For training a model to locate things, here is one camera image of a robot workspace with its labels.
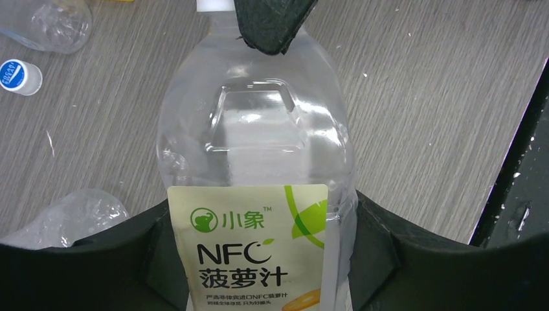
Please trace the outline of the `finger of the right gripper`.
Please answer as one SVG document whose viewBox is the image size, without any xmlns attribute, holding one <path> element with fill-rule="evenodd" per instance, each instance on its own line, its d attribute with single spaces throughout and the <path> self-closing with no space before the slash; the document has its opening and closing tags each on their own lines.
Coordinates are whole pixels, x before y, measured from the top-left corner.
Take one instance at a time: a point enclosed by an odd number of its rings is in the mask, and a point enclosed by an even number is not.
<svg viewBox="0 0 549 311">
<path fill-rule="evenodd" d="M 317 0 L 235 0 L 241 38 L 248 47 L 285 54 Z"/>
</svg>

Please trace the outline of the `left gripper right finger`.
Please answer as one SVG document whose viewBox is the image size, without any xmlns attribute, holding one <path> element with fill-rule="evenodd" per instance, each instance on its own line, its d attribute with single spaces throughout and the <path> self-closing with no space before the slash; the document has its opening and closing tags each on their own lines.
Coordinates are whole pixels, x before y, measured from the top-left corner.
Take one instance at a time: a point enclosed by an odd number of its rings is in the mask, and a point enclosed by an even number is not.
<svg viewBox="0 0 549 311">
<path fill-rule="evenodd" d="M 432 233 L 358 195 L 354 310 L 547 310 L 548 235 L 479 248 Z"/>
</svg>

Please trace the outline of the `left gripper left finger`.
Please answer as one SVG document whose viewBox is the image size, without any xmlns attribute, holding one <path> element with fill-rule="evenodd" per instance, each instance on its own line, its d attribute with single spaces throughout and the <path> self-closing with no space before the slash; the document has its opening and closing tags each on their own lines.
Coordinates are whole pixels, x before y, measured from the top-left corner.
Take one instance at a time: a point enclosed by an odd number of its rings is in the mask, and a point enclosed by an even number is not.
<svg viewBox="0 0 549 311">
<path fill-rule="evenodd" d="M 167 202 L 68 248 L 1 246 L 2 310 L 185 310 L 188 295 Z"/>
</svg>

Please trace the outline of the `fruit label plastic bottle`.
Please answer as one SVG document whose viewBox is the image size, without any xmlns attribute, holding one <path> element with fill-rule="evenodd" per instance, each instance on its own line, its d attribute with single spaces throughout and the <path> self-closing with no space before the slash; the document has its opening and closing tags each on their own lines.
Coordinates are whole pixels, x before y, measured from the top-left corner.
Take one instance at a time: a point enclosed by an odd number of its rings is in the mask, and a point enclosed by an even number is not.
<svg viewBox="0 0 549 311">
<path fill-rule="evenodd" d="M 243 40 L 233 1 L 164 96 L 157 160 L 194 310 L 344 310 L 357 225 L 337 71 L 304 28 Z"/>
</svg>

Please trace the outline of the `blue label water bottle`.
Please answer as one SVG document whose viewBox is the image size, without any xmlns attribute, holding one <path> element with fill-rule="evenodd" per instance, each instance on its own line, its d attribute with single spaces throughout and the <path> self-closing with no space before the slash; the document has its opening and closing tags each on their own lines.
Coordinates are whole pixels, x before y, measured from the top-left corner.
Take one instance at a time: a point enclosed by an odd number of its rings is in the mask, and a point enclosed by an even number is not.
<svg viewBox="0 0 549 311">
<path fill-rule="evenodd" d="M 85 1 L 1 1 L 1 34 L 37 51 L 72 54 L 87 43 L 92 25 Z"/>
</svg>

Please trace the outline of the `white blue bottle cap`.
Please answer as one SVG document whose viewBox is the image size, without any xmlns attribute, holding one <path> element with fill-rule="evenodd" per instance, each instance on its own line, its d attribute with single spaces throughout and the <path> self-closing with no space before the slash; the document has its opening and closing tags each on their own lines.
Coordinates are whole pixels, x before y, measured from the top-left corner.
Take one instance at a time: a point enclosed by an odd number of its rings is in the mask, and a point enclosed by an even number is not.
<svg viewBox="0 0 549 311">
<path fill-rule="evenodd" d="M 10 59 L 1 64 L 1 87 L 18 95 L 32 96 L 43 83 L 41 70 L 34 64 Z"/>
</svg>

